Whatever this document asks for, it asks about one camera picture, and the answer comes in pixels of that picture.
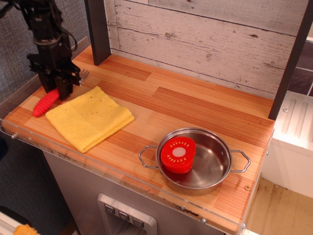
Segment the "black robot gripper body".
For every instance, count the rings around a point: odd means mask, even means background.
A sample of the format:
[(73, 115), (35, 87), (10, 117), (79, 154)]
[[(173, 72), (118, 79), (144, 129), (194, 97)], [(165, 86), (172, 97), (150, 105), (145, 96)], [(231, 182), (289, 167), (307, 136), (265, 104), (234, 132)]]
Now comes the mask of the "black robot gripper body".
[(62, 71), (65, 73), (79, 73), (81, 70), (72, 63), (72, 50), (68, 40), (37, 41), (37, 54), (28, 54), (30, 69), (38, 72), (51, 73)]

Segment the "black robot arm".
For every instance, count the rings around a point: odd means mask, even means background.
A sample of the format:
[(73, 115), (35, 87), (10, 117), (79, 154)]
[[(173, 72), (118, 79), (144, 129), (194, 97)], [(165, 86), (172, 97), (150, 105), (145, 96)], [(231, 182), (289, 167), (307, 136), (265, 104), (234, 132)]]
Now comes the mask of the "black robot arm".
[(60, 99), (66, 99), (74, 85), (82, 85), (80, 68), (72, 63), (72, 52), (78, 47), (70, 45), (73, 35), (62, 27), (62, 13), (53, 0), (15, 0), (28, 29), (33, 33), (33, 43), (38, 53), (28, 54), (30, 70), (37, 73), (44, 90), (57, 89)]

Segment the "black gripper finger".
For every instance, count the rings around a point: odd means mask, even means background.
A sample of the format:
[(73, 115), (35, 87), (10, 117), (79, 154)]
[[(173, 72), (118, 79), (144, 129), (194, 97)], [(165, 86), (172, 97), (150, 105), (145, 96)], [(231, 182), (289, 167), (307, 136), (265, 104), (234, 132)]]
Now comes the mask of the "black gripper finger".
[(68, 79), (56, 77), (55, 83), (59, 92), (60, 100), (65, 100), (73, 92), (73, 85), (69, 82)]
[(38, 72), (40, 82), (46, 93), (56, 88), (55, 75), (56, 75), (55, 72), (51, 73)]

